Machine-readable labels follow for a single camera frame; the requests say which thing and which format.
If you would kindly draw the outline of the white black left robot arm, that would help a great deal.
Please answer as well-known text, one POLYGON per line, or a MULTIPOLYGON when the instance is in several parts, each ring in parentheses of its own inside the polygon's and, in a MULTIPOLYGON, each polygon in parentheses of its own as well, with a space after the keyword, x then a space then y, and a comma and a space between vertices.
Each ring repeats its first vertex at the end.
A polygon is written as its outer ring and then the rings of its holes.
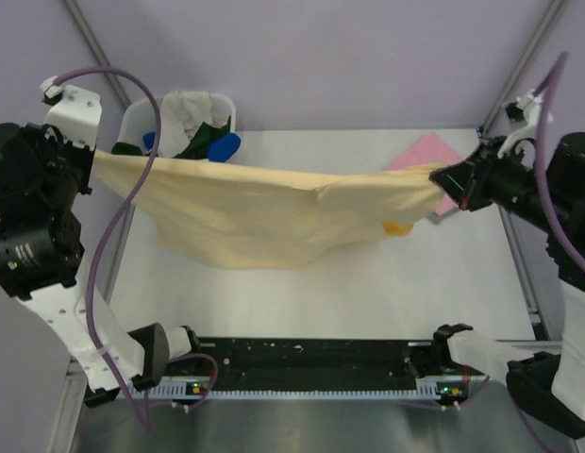
POLYGON ((90 408, 113 401, 122 386, 158 386, 169 360, 188 375, 205 360, 188 327, 167 332, 155 323, 127 332, 100 293, 87 304, 94 287, 72 206, 91 192, 93 157, 93 147, 54 126, 0 124, 0 287, 79 362, 90 408))

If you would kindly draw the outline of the cream yellow t shirt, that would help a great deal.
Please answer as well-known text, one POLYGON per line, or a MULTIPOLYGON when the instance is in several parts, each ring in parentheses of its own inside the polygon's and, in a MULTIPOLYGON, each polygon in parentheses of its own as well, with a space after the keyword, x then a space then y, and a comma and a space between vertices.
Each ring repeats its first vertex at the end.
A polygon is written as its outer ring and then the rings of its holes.
POLYGON ((97 152, 93 173, 150 215, 157 242, 224 269, 299 269, 327 250, 409 234, 441 203, 433 165, 328 175, 97 152))

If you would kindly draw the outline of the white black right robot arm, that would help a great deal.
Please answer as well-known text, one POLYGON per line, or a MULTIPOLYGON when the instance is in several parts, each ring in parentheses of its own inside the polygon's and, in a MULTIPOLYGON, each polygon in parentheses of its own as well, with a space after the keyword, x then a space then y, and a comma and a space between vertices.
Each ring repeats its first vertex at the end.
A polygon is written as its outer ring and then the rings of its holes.
POLYGON ((585 132, 562 137, 541 176, 524 164, 522 145, 483 139, 430 179, 461 210, 496 205, 543 234, 543 263, 529 265, 527 280, 560 350, 528 352, 455 324, 434 332, 430 358, 442 373, 467 366, 500 382, 522 412, 578 440, 585 438, 585 132))

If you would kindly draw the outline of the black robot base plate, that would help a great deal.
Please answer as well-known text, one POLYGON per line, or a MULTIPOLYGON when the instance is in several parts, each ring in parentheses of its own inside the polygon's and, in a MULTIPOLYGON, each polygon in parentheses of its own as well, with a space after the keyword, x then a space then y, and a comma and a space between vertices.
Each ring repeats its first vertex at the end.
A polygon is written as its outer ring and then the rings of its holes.
POLYGON ((473 382, 466 366, 440 365, 428 348, 403 357, 404 340, 321 340, 202 337, 201 351, 218 364, 215 390, 409 390, 417 378, 473 382))

